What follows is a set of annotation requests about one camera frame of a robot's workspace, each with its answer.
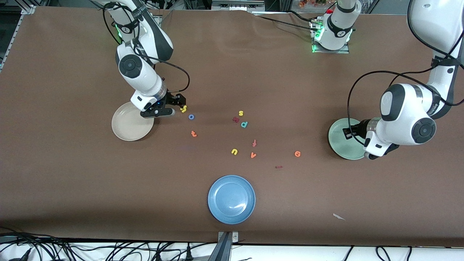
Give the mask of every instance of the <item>green plate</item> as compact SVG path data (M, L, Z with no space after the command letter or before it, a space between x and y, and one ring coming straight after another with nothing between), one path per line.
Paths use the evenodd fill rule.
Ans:
M351 125L358 124L359 121L351 119ZM345 139L343 128L348 128L348 118L339 119L334 122L329 130L329 143L332 149L340 157L349 160L357 160L364 158L363 145L359 144L354 138L349 140Z

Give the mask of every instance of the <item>plate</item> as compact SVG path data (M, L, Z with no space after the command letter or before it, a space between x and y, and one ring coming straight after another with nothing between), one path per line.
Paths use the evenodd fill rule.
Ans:
M255 208L256 196L244 178L228 175L218 179L210 188L208 207L219 221L235 225L245 221Z
M358 124L359 121L351 119L351 125ZM364 158L363 145L359 144L354 138L349 140L345 139L343 134L343 128L348 128L348 118L339 119L334 122L329 130L329 143L332 149L340 157L349 160L357 160ZM361 142L364 143L364 139L357 137Z
M154 118L146 119L140 116L140 110L132 102L128 102L116 110L111 127L121 140L135 141L147 135L154 123Z

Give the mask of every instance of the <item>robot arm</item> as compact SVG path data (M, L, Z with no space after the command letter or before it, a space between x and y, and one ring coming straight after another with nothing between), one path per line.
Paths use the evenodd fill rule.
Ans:
M142 117L174 115L175 111L165 108L165 105L183 107L186 100L181 94L176 96L170 94L163 79L153 68L159 60L167 61L171 58L173 53L171 39L158 26L140 0L114 2L127 7L111 9L110 13L120 27L124 40L117 47L116 64L122 77L135 89L130 101L141 111ZM112 5L107 1L101 3Z
M460 58L463 45L461 33L464 0L417 0L411 8L411 26L425 42L452 57ZM447 20L435 17L446 15ZM452 103L453 87L459 62L433 52L432 69L425 88L421 85L394 84L380 100L380 118L364 120L353 126L353 134L365 138L365 157L376 159L398 148L399 145L423 144L435 134L435 119L444 116Z
M320 19L323 26L314 38L322 47L339 50L349 40L353 24L361 13L359 0L338 0L333 13L326 13Z

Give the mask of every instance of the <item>brown table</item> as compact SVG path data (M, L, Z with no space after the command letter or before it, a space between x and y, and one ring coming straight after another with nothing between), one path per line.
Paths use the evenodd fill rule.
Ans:
M24 18L0 74L1 224L60 237L214 241L236 230L250 243L464 245L462 107L437 121L432 141L375 161L341 159L327 141L361 74L430 64L404 16L360 16L346 55L312 53L304 29L241 11L174 11L163 28L170 62L192 77L188 111L125 142L111 118L133 91L101 12L39 7ZM174 68L156 70L171 89L186 83ZM380 115L391 78L360 82L353 117ZM246 129L232 121L238 111ZM206 201L230 174L257 196L234 226L215 220Z

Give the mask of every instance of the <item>white floor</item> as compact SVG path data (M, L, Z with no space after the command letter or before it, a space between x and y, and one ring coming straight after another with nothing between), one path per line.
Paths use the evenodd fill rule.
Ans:
M99 246L111 246L114 243L79 243L71 244L81 248L95 248ZM137 247L140 243L133 243L130 247ZM4 248L6 244L1 244L0 249ZM150 243L150 249L156 249L158 243ZM215 244L209 244L202 247L192 249L193 257L208 256L214 249ZM20 258L30 246L11 246L0 253L0 261L9 261L13 258ZM182 251L187 248L186 243L176 243L169 246L167 249L181 249ZM243 261L250 259L250 261L342 261L350 247L339 246L233 246L231 261ZM409 249L407 247L393 247L385 248L388 252L391 261L406 261ZM89 261L104 261L113 250L112 248L97 249L90 252L84 252L73 249L84 260ZM120 260L130 249L125 249L119 252L113 260ZM150 261L154 252L148 250L136 251L140 254L132 254L125 258L125 261ZM161 258L163 261L170 261L179 252L163 252ZM383 252L380 252L384 260L388 260ZM43 261L52 260L45 252L42 251ZM60 252L62 260L66 259L63 252ZM462 248L413 248L410 261L464 261L464 249ZM29 255L29 261L39 261L37 251L32 248ZM375 247L355 247L348 257L348 261L380 261L375 252Z

